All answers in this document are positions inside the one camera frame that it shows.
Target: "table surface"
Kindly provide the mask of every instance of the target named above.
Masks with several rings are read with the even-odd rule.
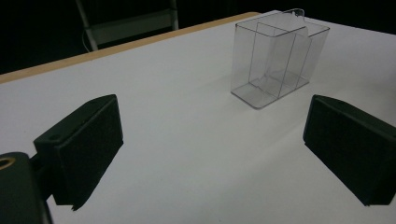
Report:
[[[115,93],[125,143],[77,212],[49,198],[56,224],[395,223],[395,202],[363,206],[303,131],[313,94],[396,126],[396,36],[309,21],[331,28],[311,83],[262,110],[230,94],[234,20],[8,74],[0,153],[33,156],[53,124]]]

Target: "transparent acrylic organizer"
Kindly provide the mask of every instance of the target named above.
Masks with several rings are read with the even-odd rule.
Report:
[[[329,30],[302,9],[237,23],[232,94],[260,109],[307,84]]]

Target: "black object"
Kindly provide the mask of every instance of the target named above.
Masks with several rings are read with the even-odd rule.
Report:
[[[30,160],[20,152],[0,156],[1,223],[51,223],[51,194],[73,210],[87,202],[123,144],[117,96],[89,101],[34,143]]]
[[[314,95],[305,144],[364,205],[396,192],[396,128],[353,105]]]

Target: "clear plastic container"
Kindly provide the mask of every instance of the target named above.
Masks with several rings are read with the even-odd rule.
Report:
[[[260,109],[307,84],[329,30],[302,9],[237,23],[232,94]]]

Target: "wooden table edge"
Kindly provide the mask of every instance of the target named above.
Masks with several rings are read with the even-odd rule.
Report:
[[[13,80],[17,80],[17,79],[21,79],[21,78],[25,78],[25,77],[31,77],[34,75],[38,75],[38,74],[42,74],[45,72],[49,72],[52,70],[56,70],[56,69],[60,69],[66,66],[70,66],[73,64],[78,64],[78,63],[84,63],[87,61],[91,61],[94,59],[98,59],[98,58],[102,58],[102,57],[106,57],[108,55],[111,54],[115,54],[115,53],[119,53],[128,49],[135,49],[138,47],[142,47],[148,44],[152,44],[158,41],[162,41],[168,38],[172,38],[172,37],[176,37],[179,35],[185,35],[185,34],[189,34],[189,33],[193,33],[196,31],[200,31],[200,30],[204,30],[204,29],[208,29],[211,27],[215,27],[215,26],[219,26],[225,23],[229,23],[229,22],[233,22],[233,21],[240,21],[249,17],[253,17],[256,15],[259,15],[260,13],[258,12],[247,12],[244,14],[240,14],[240,15],[236,15],[236,16],[232,16],[232,17],[228,17],[225,19],[221,19],[221,20],[217,20],[217,21],[210,21],[210,22],[206,22],[203,24],[199,24],[199,25],[194,25],[191,27],[187,27],[184,29],[180,29],[180,30],[176,30],[176,31],[172,31],[172,32],[168,32],[165,34],[161,34],[161,35],[155,35],[155,36],[151,36],[148,38],[144,38],[144,39],[139,39],[133,42],[129,42],[129,43],[125,43],[125,44],[121,44],[121,45],[117,45],[111,48],[107,48],[107,49],[100,49],[97,51],[93,51],[93,52],[89,52],[89,53],[85,53],[85,54],[80,54],[78,56],[74,56],[71,58],[66,58],[66,59],[62,59],[59,61],[55,61],[52,63],[44,63],[44,64],[40,64],[38,66],[34,66],[34,67],[29,67],[29,68],[25,68],[22,70],[18,70],[15,72],[10,72],[10,73],[6,73],[3,75],[0,75],[0,84],[1,83],[6,83],[9,81],[13,81]]]

